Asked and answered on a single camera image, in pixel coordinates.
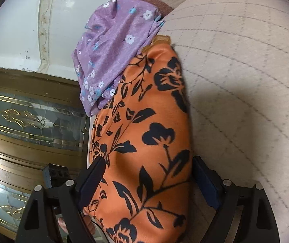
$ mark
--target black cable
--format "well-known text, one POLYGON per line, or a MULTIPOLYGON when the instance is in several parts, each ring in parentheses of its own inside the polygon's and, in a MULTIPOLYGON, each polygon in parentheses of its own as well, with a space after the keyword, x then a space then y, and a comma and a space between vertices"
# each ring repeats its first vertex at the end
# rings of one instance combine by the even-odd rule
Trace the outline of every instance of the black cable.
POLYGON ((104 230, 102 229, 102 227, 101 227, 99 224, 97 224, 96 222, 94 222, 94 221, 92 221, 92 222, 93 222, 96 226, 98 226, 98 227, 100 228, 100 230, 103 232, 103 234, 104 234, 104 236, 105 236, 105 238, 106 238, 106 241, 109 243, 109 240, 108 240, 108 238, 107 238, 104 230))

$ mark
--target purple fabric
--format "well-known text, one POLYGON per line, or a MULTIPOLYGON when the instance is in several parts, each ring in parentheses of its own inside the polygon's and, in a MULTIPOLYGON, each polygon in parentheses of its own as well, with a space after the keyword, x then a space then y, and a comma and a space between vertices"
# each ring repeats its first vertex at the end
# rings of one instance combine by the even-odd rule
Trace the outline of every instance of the purple fabric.
POLYGON ((163 25, 160 18, 156 7, 140 0, 111 0, 90 17, 72 54, 88 116, 112 99, 121 73, 163 25))

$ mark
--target blue gripper pad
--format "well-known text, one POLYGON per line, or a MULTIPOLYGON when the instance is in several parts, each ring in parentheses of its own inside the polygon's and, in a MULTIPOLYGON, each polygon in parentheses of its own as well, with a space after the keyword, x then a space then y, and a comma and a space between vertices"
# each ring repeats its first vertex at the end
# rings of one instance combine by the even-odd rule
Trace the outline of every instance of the blue gripper pad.
POLYGON ((198 184, 207 204, 215 210, 221 205, 222 179, 213 170, 210 170, 200 156, 193 158, 193 177, 198 184))

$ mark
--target orange fabric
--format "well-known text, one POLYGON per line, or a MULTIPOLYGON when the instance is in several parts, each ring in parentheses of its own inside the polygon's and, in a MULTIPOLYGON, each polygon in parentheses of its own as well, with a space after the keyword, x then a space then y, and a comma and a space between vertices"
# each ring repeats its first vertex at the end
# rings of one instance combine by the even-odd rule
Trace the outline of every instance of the orange fabric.
POLYGON ((186 228, 191 153, 184 82, 169 44, 130 62, 92 130, 107 167, 87 207, 115 243, 173 243, 186 228))

